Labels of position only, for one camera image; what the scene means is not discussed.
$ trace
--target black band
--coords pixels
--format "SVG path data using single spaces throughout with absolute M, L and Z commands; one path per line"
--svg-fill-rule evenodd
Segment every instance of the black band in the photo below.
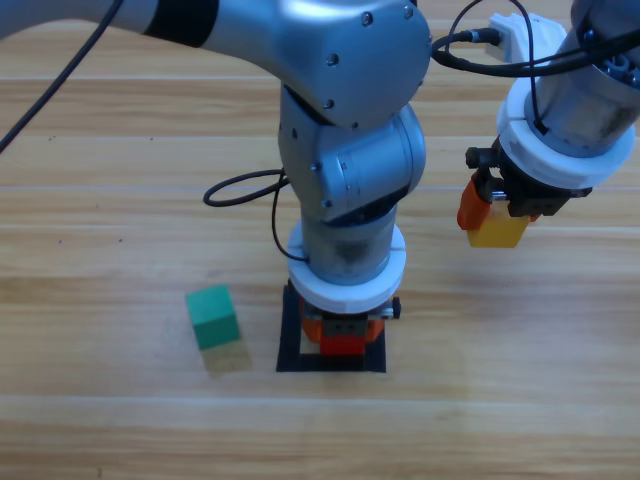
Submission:
M 204 45 L 218 16 L 219 0 L 159 0 L 145 35 L 189 47 Z

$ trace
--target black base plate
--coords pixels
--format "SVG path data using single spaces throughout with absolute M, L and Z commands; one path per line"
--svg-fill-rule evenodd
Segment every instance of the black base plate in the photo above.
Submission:
M 300 296 L 293 288 L 286 286 L 282 297 L 282 327 L 277 372 L 387 373 L 384 330 L 375 342 L 367 344 L 364 356 L 301 354 L 301 339 Z

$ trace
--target black cable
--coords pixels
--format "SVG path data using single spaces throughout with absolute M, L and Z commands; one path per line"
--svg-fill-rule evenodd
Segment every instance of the black cable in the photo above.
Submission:
M 469 42 L 468 35 L 463 35 L 466 32 L 461 32 L 459 37 L 452 39 L 451 43 L 456 42 Z M 554 65 L 547 65 L 544 67 L 531 68 L 532 62 L 515 63 L 510 65 L 485 65 L 480 63 L 473 63 L 463 58 L 456 57 L 451 53 L 442 51 L 442 47 L 446 47 L 449 43 L 449 37 L 443 37 L 433 44 L 433 59 L 440 65 L 455 70 L 461 70 L 464 72 L 477 73 L 480 75 L 487 75 L 491 77 L 500 78 L 531 78 L 534 77 L 548 77 L 552 75 L 560 75 L 568 73 L 574 70 L 579 70 L 584 67 L 597 64 L 603 60 L 615 57 L 616 55 L 623 54 L 636 47 L 640 47 L 640 29 L 632 32 L 620 35 L 619 37 L 612 38 L 603 42 L 599 42 L 593 45 L 589 45 L 588 49 L 581 47 L 574 50 L 557 53 L 549 57 L 541 58 L 533 62 L 534 65 L 541 63 L 551 62 L 553 60 L 559 60 L 579 54 L 583 54 L 582 58 L 573 60 L 567 60 Z M 493 43 L 492 40 L 480 38 L 476 43 Z
M 69 64 L 65 67 L 65 69 L 60 73 L 58 78 L 56 78 L 53 83 L 49 86 L 46 92 L 38 99 L 36 103 L 29 109 L 27 113 L 14 125 L 14 127 L 9 130 L 9 133 L 5 135 L 5 137 L 0 141 L 0 154 L 5 151 L 5 149 L 15 140 L 15 138 L 20 134 L 20 132 L 26 127 L 31 120 L 42 110 L 42 108 L 51 100 L 51 98 L 56 94 L 60 87 L 67 81 L 69 76 L 73 73 L 73 71 L 80 65 L 80 62 L 84 60 L 84 57 L 91 51 L 91 49 L 95 46 L 95 44 L 100 40 L 100 37 L 105 32 L 107 27 L 111 24 L 115 16 L 117 15 L 120 7 L 124 3 L 124 0 L 114 0 L 113 4 L 109 8 L 109 11 L 106 13 L 98 28 L 96 28 L 95 32 L 89 37 L 87 42 L 82 46 L 82 48 L 78 51 L 75 57 L 69 62 Z
M 533 70 L 535 68 L 535 64 L 533 62 L 536 59 L 534 55 L 535 42 L 529 13 L 518 0 L 509 1 L 513 3 L 518 10 L 520 10 L 520 13 L 522 13 L 522 16 L 524 17 L 524 21 L 527 24 L 527 34 L 529 35 L 529 68 Z M 536 86 L 536 77 L 533 75 L 531 76 L 531 103 L 533 104 L 533 124 L 538 131 L 542 133 L 542 135 L 546 135 L 549 132 L 549 129 L 544 125 L 544 123 L 542 123 L 542 117 L 540 117 L 540 109 L 538 108 L 538 88 Z
M 280 196 L 280 189 L 286 185 L 286 183 L 283 183 L 284 176 L 285 176 L 285 172 L 284 172 L 284 168 L 283 168 L 280 171 L 280 180 L 278 181 L 278 185 L 281 185 L 281 187 L 276 190 L 276 193 L 273 196 L 273 208 L 271 210 L 271 231 L 273 232 L 273 240 L 276 242 L 276 246 L 278 247 L 278 250 L 280 250 L 280 252 L 285 257 L 290 258 L 291 260 L 296 260 L 298 262 L 308 263 L 309 262 L 309 258 L 296 257 L 295 255 L 291 255 L 282 246 L 282 244 L 280 243 L 280 240 L 278 239 L 278 230 L 276 229 L 276 209 L 278 208 L 278 197 Z
M 258 198 L 262 198 L 270 193 L 277 192 L 282 187 L 289 185 L 289 180 L 284 179 L 279 181 L 278 183 L 274 183 L 273 185 L 263 188 L 262 190 L 258 190 L 257 192 L 250 193 L 249 195 L 245 195 L 243 197 L 232 198 L 231 200 L 211 200 L 211 197 L 229 185 L 233 185 L 235 183 L 244 182 L 245 180 L 249 180 L 250 178 L 260 178 L 260 177 L 270 177 L 274 175 L 280 175 L 282 170 L 262 170 L 259 172 L 246 173 L 244 175 L 240 175 L 237 177 L 230 178 L 229 180 L 225 180 L 224 182 L 220 182 L 219 184 L 211 187 L 204 194 L 204 198 L 202 201 L 214 208 L 224 208 L 224 207 L 233 207 L 235 205 L 242 205 L 244 203 L 249 203 Z
M 475 7 L 477 4 L 481 3 L 482 1 L 483 0 L 474 0 L 469 5 L 467 5 L 456 17 L 455 21 L 453 22 L 453 25 L 451 25 L 451 30 L 449 30 L 449 35 L 448 35 L 449 41 L 447 42 L 445 47 L 445 53 L 447 55 L 451 55 L 449 50 L 450 50 L 451 44 L 453 43 L 454 33 L 456 31 L 456 28 L 458 28 L 458 24 L 462 21 L 462 19 L 469 12 L 469 10 L 471 10 L 473 7 Z
M 448 55 L 448 56 L 451 55 L 450 47 L 451 47 L 451 44 L 453 43 L 454 34 L 456 31 L 456 28 L 458 28 L 458 25 L 460 24 L 464 16 L 473 7 L 475 7 L 479 3 L 482 3 L 483 1 L 484 0 L 473 0 L 473 2 L 467 5 L 462 10 L 462 12 L 460 12 L 460 14 L 456 17 L 455 21 L 453 22 L 453 25 L 451 26 L 451 30 L 449 30 L 448 41 L 445 45 L 445 55 Z M 535 42 L 533 38 L 533 27 L 531 26 L 531 19 L 529 18 L 529 13 L 518 0 L 509 0 L 509 2 L 513 3 L 518 8 L 518 10 L 520 10 L 520 13 L 522 13 L 522 16 L 524 17 L 524 21 L 527 24 L 527 33 L 529 35 L 529 68 L 533 70 L 534 69 L 533 62 L 535 61 L 535 55 L 534 55 Z M 530 75 L 530 78 L 531 78 L 531 101 L 533 103 L 533 114 L 535 118 L 534 124 L 536 128 L 538 128 L 538 130 L 540 130 L 543 134 L 545 134 L 549 130 L 547 129 L 547 127 L 544 126 L 544 124 L 542 123 L 542 119 L 540 117 L 540 110 L 538 108 L 538 91 L 536 88 L 536 77 L 534 75 Z
M 229 185 L 243 182 L 245 180 L 249 180 L 250 178 L 269 177 L 273 175 L 280 176 L 280 178 L 278 179 L 278 182 L 274 183 L 273 185 L 270 185 L 269 187 L 258 190 L 257 192 L 253 192 L 253 193 L 250 193 L 249 195 L 244 195 L 238 198 L 232 198 L 230 200 L 212 200 L 211 199 L 213 195 L 218 193 L 223 188 L 228 187 Z M 278 208 L 278 198 L 280 196 L 280 190 L 282 190 L 282 188 L 286 187 L 290 183 L 289 179 L 285 178 L 285 175 L 286 174 L 285 174 L 284 168 L 281 168 L 279 170 L 262 170 L 259 172 L 246 173 L 244 175 L 239 175 L 237 177 L 230 178 L 228 180 L 225 180 L 224 182 L 220 182 L 219 184 L 211 187 L 204 194 L 204 198 L 202 199 L 202 201 L 210 207 L 225 208 L 225 207 L 233 207 L 236 205 L 243 205 L 245 203 L 252 202 L 253 200 L 257 200 L 258 198 L 262 198 L 266 195 L 269 195 L 270 193 L 275 193 L 273 197 L 273 208 L 271 210 L 271 231 L 273 233 L 273 239 L 276 242 L 276 246 L 278 247 L 278 250 L 280 250 L 280 252 L 285 257 L 290 258 L 292 260 L 297 260 L 299 262 L 308 262 L 309 261 L 308 258 L 296 257 L 295 255 L 291 255 L 289 252 L 287 252 L 285 248 L 282 246 L 282 244 L 280 243 L 280 239 L 278 238 L 278 232 L 276 230 L 276 210 Z

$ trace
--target green cube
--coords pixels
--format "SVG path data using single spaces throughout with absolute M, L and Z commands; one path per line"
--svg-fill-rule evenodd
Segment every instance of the green cube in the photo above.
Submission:
M 236 313 L 226 286 L 188 294 L 187 307 L 200 350 L 240 339 Z

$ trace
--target wooden table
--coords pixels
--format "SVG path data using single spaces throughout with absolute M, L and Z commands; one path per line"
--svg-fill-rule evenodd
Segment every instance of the wooden table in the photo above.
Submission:
M 464 3 L 421 2 L 435 36 Z M 568 24 L 567 0 L 529 4 Z M 0 43 L 2 131 L 92 29 Z M 271 200 L 200 201 L 278 167 L 278 82 L 109 31 L 0 158 L 0 477 L 639 479 L 640 156 L 519 248 L 472 250 L 464 152 L 493 141 L 509 84 L 434 65 L 415 98 L 429 165 L 400 208 L 389 373 L 278 374 Z M 298 215 L 284 192 L 282 236 Z M 203 357 L 184 296 L 215 284 L 244 340 Z

